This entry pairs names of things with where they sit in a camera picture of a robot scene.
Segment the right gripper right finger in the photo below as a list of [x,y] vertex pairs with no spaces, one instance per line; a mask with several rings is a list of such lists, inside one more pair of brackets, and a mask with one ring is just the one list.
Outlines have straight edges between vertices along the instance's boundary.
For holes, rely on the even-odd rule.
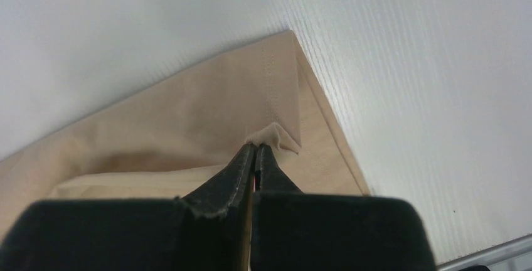
[[303,193],[258,147],[252,270],[435,270],[423,222],[401,199]]

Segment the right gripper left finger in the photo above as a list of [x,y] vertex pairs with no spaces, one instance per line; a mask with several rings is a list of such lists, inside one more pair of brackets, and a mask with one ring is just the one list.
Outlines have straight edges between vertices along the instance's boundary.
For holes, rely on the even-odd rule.
[[247,270],[256,147],[184,197],[42,200],[1,243],[2,270]]

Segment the beige t shirt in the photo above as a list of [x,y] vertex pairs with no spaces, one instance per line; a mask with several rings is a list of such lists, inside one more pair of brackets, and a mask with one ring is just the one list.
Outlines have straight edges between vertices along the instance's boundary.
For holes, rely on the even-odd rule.
[[297,37],[222,53],[1,162],[1,235],[45,198],[172,198],[268,144],[308,193],[370,189]]

